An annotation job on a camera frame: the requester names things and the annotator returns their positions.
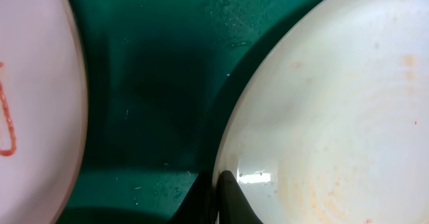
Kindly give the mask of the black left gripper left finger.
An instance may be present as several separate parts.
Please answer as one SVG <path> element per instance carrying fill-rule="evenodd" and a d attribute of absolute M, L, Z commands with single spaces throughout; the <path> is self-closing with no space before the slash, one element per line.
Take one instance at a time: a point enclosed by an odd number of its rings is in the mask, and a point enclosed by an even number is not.
<path fill-rule="evenodd" d="M 210 174 L 200 173 L 169 224 L 214 224 Z"/>

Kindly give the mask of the white plate with ketchup streak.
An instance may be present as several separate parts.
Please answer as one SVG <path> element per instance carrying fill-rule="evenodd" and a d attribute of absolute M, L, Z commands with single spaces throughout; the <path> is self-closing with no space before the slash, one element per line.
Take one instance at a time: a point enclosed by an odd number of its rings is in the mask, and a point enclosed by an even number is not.
<path fill-rule="evenodd" d="M 428 0 L 324 0 L 241 93 L 213 176 L 263 223 L 428 222 Z"/>

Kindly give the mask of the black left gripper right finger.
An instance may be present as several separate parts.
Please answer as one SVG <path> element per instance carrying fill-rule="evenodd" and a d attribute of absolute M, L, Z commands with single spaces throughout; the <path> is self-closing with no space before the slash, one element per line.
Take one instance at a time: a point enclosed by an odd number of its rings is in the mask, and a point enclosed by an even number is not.
<path fill-rule="evenodd" d="M 217 209 L 220 224 L 262 224 L 229 170 L 217 181 Z"/>

